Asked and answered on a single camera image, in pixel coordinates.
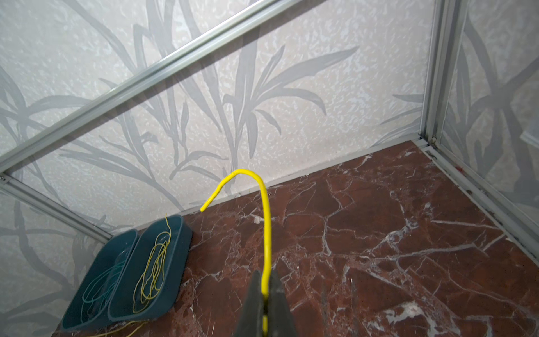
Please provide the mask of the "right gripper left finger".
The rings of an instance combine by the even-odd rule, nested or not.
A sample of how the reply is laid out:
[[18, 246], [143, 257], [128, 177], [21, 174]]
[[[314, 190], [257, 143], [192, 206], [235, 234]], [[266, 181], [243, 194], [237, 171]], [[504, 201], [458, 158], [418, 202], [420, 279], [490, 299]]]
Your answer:
[[256, 270], [248, 285], [246, 297], [241, 307], [241, 315], [234, 331], [235, 337], [262, 337], [264, 297], [261, 292], [261, 272]]

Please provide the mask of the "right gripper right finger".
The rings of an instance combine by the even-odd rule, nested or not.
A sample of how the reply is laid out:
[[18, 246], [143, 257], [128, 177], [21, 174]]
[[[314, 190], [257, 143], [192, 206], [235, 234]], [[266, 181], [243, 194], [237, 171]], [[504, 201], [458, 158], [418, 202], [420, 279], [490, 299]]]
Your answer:
[[268, 336], [298, 336], [279, 273], [272, 270], [269, 282]]

